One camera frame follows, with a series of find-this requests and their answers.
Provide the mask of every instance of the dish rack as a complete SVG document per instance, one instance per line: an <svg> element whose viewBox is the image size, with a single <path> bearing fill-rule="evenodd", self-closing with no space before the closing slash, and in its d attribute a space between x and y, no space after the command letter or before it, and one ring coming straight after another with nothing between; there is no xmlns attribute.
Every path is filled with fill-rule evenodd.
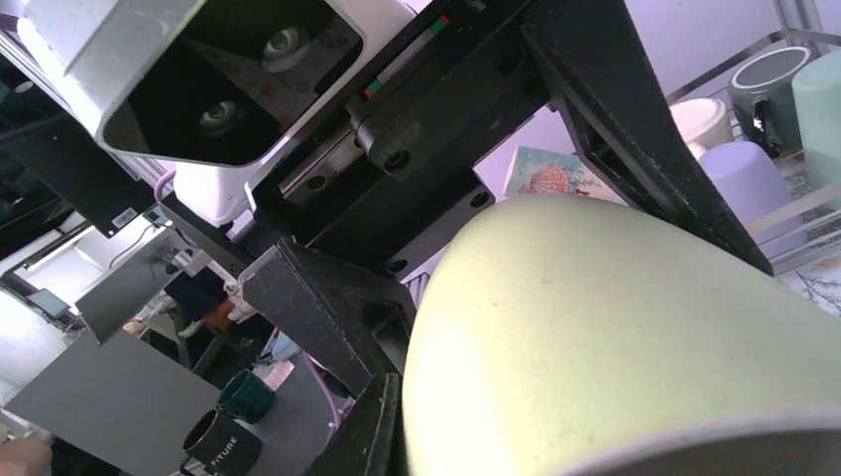
<svg viewBox="0 0 841 476"><path fill-rule="evenodd" d="M667 96L666 101L669 104L679 102L687 95L726 74L742 61L750 59L766 48L780 42L794 40L813 45L841 47L841 36L798 29L780 30L759 39L752 45L691 80L684 87ZM725 86L707 95L713 97L724 93L726 89L727 87ZM728 114L733 127L734 137L737 141L745 140L745 134L736 122L732 107L728 110ZM761 232L777 224L797 215L802 217L802 226L771 239L757 241L759 245L767 245L776 243L791 235L803 231L806 232L808 238L805 244L769 257L774 267L775 276L826 259L830 255L841 251L841 210L835 211L825 206L828 202L841 198L841 183L832 183L821 189L813 189L809 183L808 174L805 169L806 160L808 160L808 157L804 156L803 150L774 160L778 171L788 184L794 201L745 224L748 233L756 239Z"/></svg>

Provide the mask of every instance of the cable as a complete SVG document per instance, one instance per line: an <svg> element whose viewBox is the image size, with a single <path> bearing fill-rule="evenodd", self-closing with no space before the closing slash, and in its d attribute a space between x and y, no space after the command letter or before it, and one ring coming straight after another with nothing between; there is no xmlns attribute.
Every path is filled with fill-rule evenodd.
<svg viewBox="0 0 841 476"><path fill-rule="evenodd" d="M305 358L303 360L306 361L306 366L309 367L309 371L312 372L312 376L315 377L315 381L318 382L318 386L321 387L321 391L324 392L324 396L327 398L327 402L330 404L330 412L333 414L333 423L330 426L330 437L336 432L339 428L339 424L341 422L339 416L339 408L336 407L336 401L333 399L333 396L330 395L330 391L327 390L327 384L324 383L324 379L318 375L318 371L315 370L315 364L312 363L312 357L309 354L303 354Z"/></svg>
<svg viewBox="0 0 841 476"><path fill-rule="evenodd" d="M155 201L160 203L161 200L164 199L164 188L167 186L167 183L171 182L176 177L176 170L172 169L171 171L163 174L161 178L158 178L158 181L155 182Z"/></svg>
<svg viewBox="0 0 841 476"><path fill-rule="evenodd" d="M146 232L147 232L147 231L149 231L149 229L150 229L150 228L152 228L152 227L154 227L154 226L155 226L155 223L152 223L151 225L149 225L149 226L147 226L146 228L144 228L143 233L141 233L141 234L140 234L140 236L139 236L139 237L137 237L137 240L136 240L134 243L132 243L132 244L131 244L131 246L129 246L129 247L128 247L128 248L126 248L125 250L121 251L121 252L120 252L120 254L118 254L117 256L115 256L115 257L114 257L114 259L113 259L113 260L111 260L111 263L109 263L109 264L108 264L108 269L110 270L111 268L113 268L113 267L114 267L114 263L116 263L116 262L117 262L117 260L119 260L119 259L120 259L123 255L125 255L125 254L126 254L126 253L128 253L129 251L131 251L131 249L132 249L132 248L134 248L135 246L137 246L137 244L138 244L138 243L140 243L140 240L142 240L142 239L143 239L143 237L144 237L144 236L146 236Z"/></svg>

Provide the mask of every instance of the purple cable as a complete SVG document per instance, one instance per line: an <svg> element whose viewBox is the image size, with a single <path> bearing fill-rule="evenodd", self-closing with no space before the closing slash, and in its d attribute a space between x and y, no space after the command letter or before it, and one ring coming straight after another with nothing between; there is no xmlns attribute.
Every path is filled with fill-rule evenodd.
<svg viewBox="0 0 841 476"><path fill-rule="evenodd" d="M330 429L330 436L332 437L336 430L339 428L339 423L341 419L339 417L339 409L336 407L336 402L333 399L333 396L330 395L330 391L327 390L327 384L324 383L324 379L318 375L318 371L315 370L315 364L312 363L312 357L309 354L304 353L306 356L306 366L309 367L309 371L312 372L312 376L315 377L315 381L318 382L318 386L321 387L321 391L324 392L324 396L327 398L327 402L330 404L330 412L333 413L333 426Z"/></svg>
<svg viewBox="0 0 841 476"><path fill-rule="evenodd" d="M176 170L172 169L171 171L163 174L161 178L158 178L158 181L155 182L155 201L160 202L164 199L164 187L167 186L167 183L171 182L176 177Z"/></svg>

